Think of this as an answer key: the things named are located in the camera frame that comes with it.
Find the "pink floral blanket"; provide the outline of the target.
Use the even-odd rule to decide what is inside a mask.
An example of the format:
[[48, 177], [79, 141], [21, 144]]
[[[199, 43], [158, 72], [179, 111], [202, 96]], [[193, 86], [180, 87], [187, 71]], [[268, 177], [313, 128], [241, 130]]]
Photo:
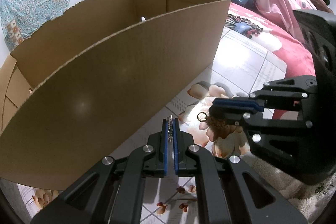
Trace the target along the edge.
[[231, 3], [227, 20], [239, 19], [244, 26], [260, 28], [260, 33], [251, 38], [232, 27], [224, 28], [224, 40], [236, 45], [239, 61], [250, 66], [243, 72], [233, 73], [243, 93], [260, 90], [267, 81], [315, 76], [312, 55], [301, 42], [255, 12]]

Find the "brown cardboard box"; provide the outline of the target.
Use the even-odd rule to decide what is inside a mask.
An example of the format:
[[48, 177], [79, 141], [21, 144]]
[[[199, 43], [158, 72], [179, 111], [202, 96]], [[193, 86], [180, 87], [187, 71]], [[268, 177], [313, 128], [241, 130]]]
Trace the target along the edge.
[[86, 0], [1, 66], [1, 178], [65, 189], [214, 60], [231, 0]]

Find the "light pink quilt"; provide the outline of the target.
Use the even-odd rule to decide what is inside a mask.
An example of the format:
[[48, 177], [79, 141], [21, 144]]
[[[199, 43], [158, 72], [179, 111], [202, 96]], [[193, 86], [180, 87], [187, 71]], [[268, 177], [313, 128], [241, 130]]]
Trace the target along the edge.
[[253, 0], [264, 18], [286, 30], [293, 38], [304, 42], [303, 34], [294, 16], [294, 10], [315, 10], [310, 0]]

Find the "orange patterned hanging strip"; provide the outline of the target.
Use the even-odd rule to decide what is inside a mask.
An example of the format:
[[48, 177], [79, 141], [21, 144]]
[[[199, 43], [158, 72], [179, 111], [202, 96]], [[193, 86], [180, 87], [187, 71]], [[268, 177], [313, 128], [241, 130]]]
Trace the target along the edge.
[[18, 27], [15, 19], [13, 19], [9, 22], [9, 24], [6, 26], [6, 30], [9, 34], [11, 42], [15, 46], [18, 46], [20, 43], [22, 43], [24, 41], [24, 38], [21, 34], [21, 30]]

